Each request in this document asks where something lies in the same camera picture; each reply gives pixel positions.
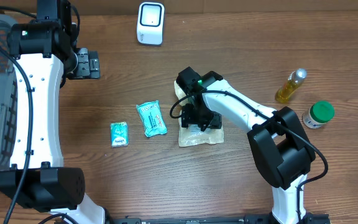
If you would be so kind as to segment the small teal tissue pack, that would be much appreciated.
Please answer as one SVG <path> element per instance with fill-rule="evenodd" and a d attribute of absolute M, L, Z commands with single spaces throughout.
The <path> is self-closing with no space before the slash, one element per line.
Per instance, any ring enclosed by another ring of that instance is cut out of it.
<path fill-rule="evenodd" d="M 124 147 L 129 144 L 128 126 L 126 122 L 111 123 L 110 130 L 112 147 Z"/>

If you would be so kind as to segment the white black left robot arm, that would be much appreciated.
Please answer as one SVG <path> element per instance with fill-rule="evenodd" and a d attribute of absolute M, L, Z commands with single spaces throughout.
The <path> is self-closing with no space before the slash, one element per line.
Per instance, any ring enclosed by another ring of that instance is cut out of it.
<path fill-rule="evenodd" d="M 66 80 L 98 79 L 95 51 L 76 45 L 80 31 L 68 1 L 39 1 L 37 13 L 14 24 L 8 58 L 17 78 L 16 138 L 0 191 L 13 205 L 65 223 L 109 223 L 108 211 L 85 192 L 84 173 L 65 167 L 59 139 L 59 92 Z"/>

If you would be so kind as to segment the yellow oil bottle silver cap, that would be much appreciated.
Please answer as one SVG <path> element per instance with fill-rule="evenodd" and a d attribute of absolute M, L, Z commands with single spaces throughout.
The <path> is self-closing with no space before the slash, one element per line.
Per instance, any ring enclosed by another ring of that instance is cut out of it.
<path fill-rule="evenodd" d="M 279 103 L 288 102 L 292 94 L 303 84 L 306 77 L 307 71 L 304 68 L 293 71 L 287 81 L 276 92 L 275 100 Z"/>

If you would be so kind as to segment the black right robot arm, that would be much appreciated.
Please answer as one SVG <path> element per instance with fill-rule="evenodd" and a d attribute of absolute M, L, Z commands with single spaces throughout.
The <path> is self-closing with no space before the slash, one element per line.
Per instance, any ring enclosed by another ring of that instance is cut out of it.
<path fill-rule="evenodd" d="M 175 81 L 185 105 L 178 119 L 183 128 L 220 129 L 226 117 L 247 133 L 254 163 L 272 186 L 271 223 L 311 223 L 303 205 L 303 182 L 316 155 L 296 113 L 258 104 L 218 73 L 201 76 L 191 67 Z"/>

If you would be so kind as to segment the brown snack package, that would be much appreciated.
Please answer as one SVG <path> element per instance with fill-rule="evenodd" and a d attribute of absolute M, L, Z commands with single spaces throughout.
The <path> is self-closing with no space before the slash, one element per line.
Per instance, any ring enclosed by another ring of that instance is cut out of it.
<path fill-rule="evenodd" d="M 189 147 L 200 144 L 219 144 L 224 142 L 224 130 L 222 118 L 220 114 L 215 114 L 217 122 L 221 125 L 219 129 L 208 126 L 204 131 L 197 124 L 189 124 L 187 128 L 183 128 L 181 118 L 178 119 L 179 134 L 178 145 L 180 147 Z"/>

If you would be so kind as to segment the green lid jar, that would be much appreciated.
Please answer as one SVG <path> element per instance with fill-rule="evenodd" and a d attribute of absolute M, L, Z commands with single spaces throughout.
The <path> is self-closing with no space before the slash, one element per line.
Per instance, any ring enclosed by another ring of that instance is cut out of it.
<path fill-rule="evenodd" d="M 311 129 L 321 128 L 334 118 L 334 106 L 328 101 L 318 101 L 302 115 L 303 123 Z"/>

